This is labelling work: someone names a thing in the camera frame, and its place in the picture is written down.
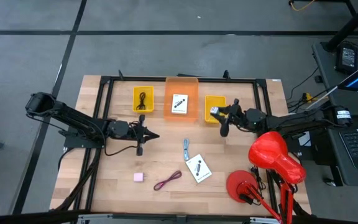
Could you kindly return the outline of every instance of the wooden table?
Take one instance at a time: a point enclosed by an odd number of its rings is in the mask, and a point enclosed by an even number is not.
[[[86,75],[76,103],[76,110],[92,116],[100,76]],[[102,153],[94,190],[91,210],[93,212],[187,214],[187,215],[270,215],[263,206],[238,203],[226,192],[226,179],[235,170],[252,167],[247,155],[256,139],[252,133],[243,133],[231,128],[229,136],[219,135],[218,124],[204,121],[205,95],[222,95],[227,104],[234,98],[240,100],[243,110],[255,108],[251,84],[245,83],[200,83],[199,118],[196,123],[165,121],[163,102],[165,82],[115,81],[108,118],[135,121],[139,115],[132,111],[132,89],[134,86],[154,86],[154,111],[146,114],[145,125],[160,135],[144,145],[143,156],[136,156],[135,149],[128,149],[115,156]],[[280,80],[267,80],[267,89],[272,113],[283,116],[288,113]],[[263,102],[262,90],[260,100]],[[103,96],[99,117],[102,116],[106,95]],[[190,140],[189,154],[201,154],[212,171],[212,176],[197,184],[183,160],[183,139]],[[134,142],[107,140],[108,153],[118,151]],[[50,208],[59,206],[76,185],[80,176],[84,149],[74,149],[62,160]],[[153,186],[170,177],[176,170],[182,171],[180,179],[173,180],[160,191]],[[134,182],[135,172],[145,174],[144,182]],[[266,174],[260,169],[266,186]],[[80,208],[85,207],[88,187],[85,186]],[[277,201],[280,192],[275,189]],[[263,196],[270,204],[268,189]],[[304,183],[298,184],[295,199],[307,212],[310,205]]]

